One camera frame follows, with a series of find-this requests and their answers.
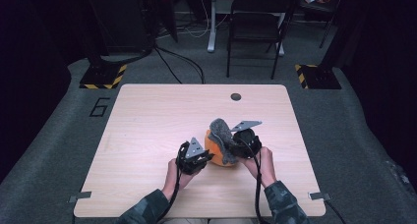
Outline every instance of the forearm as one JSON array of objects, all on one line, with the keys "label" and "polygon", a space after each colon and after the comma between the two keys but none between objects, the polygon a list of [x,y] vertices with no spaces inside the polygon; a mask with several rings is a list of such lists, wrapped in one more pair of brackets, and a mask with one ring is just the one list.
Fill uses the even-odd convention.
[{"label": "forearm", "polygon": [[298,205],[297,198],[282,182],[277,181],[266,187],[265,194],[274,223],[312,223]]},{"label": "forearm", "polygon": [[153,224],[166,210],[169,201],[161,190],[155,190],[123,213],[115,224]]}]

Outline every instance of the gray carpet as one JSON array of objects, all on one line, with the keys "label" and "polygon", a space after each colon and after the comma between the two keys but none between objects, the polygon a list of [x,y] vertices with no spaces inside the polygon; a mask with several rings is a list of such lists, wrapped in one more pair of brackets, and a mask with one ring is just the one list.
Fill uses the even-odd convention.
[{"label": "gray carpet", "polygon": [[[279,58],[275,79],[269,79],[272,60],[232,60],[226,72],[225,28],[217,33],[214,53],[207,53],[209,34],[179,35],[179,42],[164,37],[160,47],[188,57],[204,70],[207,84],[283,84],[287,87],[319,186],[347,223],[417,223],[417,198],[403,186],[395,163],[366,126],[358,98],[339,69],[334,69],[341,90],[303,89],[295,64],[319,64],[331,34],[319,49],[323,25],[292,24],[284,41],[285,56]],[[248,49],[236,46],[235,57]],[[197,72],[187,63],[165,55],[183,84],[199,84]],[[110,59],[123,59],[115,56]],[[120,89],[80,89],[79,81],[89,63],[80,60],[69,69],[72,82],[24,156],[0,186],[0,223],[72,222],[76,194],[89,171],[95,150]],[[129,64],[121,84],[177,84],[155,51]],[[104,117],[89,117],[100,97],[108,104]],[[315,223],[341,223],[327,207]],[[76,218],[75,223],[111,223],[111,218]]]}]

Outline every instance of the person's right hand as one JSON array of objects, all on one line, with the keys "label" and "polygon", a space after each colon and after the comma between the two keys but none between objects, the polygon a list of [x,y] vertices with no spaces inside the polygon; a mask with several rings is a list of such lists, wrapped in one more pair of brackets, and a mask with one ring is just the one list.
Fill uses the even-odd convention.
[{"label": "person's right hand", "polygon": [[[261,174],[262,174],[262,185],[267,188],[272,183],[276,182],[275,169],[273,168],[273,157],[272,151],[267,147],[262,147],[257,154],[257,159],[260,161],[261,156]],[[258,176],[258,168],[253,158],[238,158],[239,162],[245,165],[252,176],[256,179]]]}]

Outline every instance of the human hand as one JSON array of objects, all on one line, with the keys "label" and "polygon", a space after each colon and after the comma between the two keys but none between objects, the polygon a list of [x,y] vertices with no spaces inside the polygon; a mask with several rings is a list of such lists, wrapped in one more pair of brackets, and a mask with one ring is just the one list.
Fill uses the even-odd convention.
[{"label": "human hand", "polygon": [[[262,185],[267,188],[276,182],[275,169],[273,167],[272,151],[267,147],[262,147],[257,154],[257,159],[261,162]],[[252,176],[256,179],[258,176],[258,168],[254,158],[238,158],[239,162],[245,165]]]},{"label": "human hand", "polygon": [[[162,189],[163,194],[168,200],[171,200],[172,195],[174,194],[175,184],[177,183],[177,164],[175,163],[175,160],[176,159],[173,158],[168,162],[168,171],[166,172],[165,185]],[[183,190],[199,173],[200,171],[192,175],[182,174],[180,178],[179,191]]]}]

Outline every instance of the black chair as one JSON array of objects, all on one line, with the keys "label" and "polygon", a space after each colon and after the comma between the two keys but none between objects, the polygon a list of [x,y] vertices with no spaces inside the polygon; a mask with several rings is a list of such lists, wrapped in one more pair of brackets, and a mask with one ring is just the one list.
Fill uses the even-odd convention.
[{"label": "black chair", "polygon": [[323,36],[320,48],[323,47],[326,37],[328,36],[328,31],[330,30],[330,27],[334,21],[334,17],[339,8],[340,1],[341,0],[329,0],[325,3],[319,3],[317,1],[307,3],[305,0],[296,0],[296,8],[299,8],[300,10],[310,14],[316,14],[327,20],[325,36]]},{"label": "black chair", "polygon": [[[278,43],[270,75],[270,78],[273,79],[279,48],[289,23],[291,4],[291,0],[233,0],[227,43],[226,77],[229,77],[231,44],[234,41],[242,41],[268,43],[268,50]],[[284,21],[279,25],[276,15],[282,13],[286,15]]]}]

